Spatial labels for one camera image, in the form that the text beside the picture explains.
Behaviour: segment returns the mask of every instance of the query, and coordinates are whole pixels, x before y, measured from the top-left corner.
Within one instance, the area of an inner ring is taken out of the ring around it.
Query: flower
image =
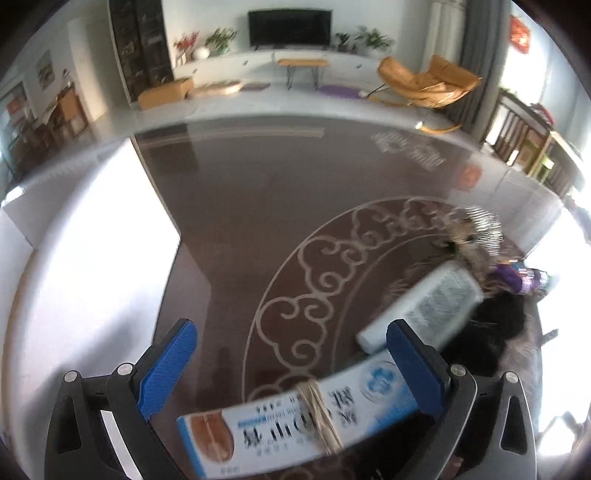
[[[187,51],[193,48],[198,36],[199,32],[191,33],[190,37],[188,37],[187,34],[184,33],[179,41],[174,42],[174,46],[178,51]]]

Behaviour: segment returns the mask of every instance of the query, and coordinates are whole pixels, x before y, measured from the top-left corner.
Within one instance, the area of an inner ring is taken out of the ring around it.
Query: white cabinet
[[[174,69],[176,79],[192,76],[195,85],[241,80],[243,82],[285,82],[286,72],[280,59],[326,59],[330,66],[321,83],[376,88],[383,83],[376,70],[379,60],[318,50],[274,50],[230,53],[206,60],[191,61]],[[296,82],[311,83],[309,69],[298,69]]]
[[[384,82],[377,72],[379,60],[334,53],[329,61],[330,66],[324,76],[325,83],[377,88]]]
[[[195,85],[242,80],[243,82],[275,81],[272,52],[247,52],[191,61],[174,69],[174,77],[192,76]]]

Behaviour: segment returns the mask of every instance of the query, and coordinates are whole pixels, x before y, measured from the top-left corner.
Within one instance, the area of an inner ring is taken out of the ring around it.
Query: framed picture
[[[51,63],[51,52],[49,50],[37,62],[37,77],[39,78],[41,90],[45,90],[56,79],[56,74],[53,72],[53,65]]]

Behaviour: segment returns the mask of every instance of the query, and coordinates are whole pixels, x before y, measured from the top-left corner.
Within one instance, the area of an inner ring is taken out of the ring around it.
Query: white bottle
[[[375,353],[386,345],[388,325],[404,319],[423,343],[440,350],[462,329],[483,298],[468,270],[455,261],[446,262],[361,330],[357,342],[365,352]]]

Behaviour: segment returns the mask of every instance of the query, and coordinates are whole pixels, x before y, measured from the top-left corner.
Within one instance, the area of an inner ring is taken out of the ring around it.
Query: wooden chair
[[[387,85],[394,92],[407,100],[406,103],[384,102],[394,106],[419,106],[442,108],[449,105],[480,85],[481,78],[440,57],[434,55],[429,70],[415,74],[392,57],[384,58],[378,67],[378,74],[384,84],[368,95],[372,100],[384,100],[372,96]],[[419,130],[430,134],[442,134],[457,130],[462,125],[449,128],[429,128],[424,125]]]

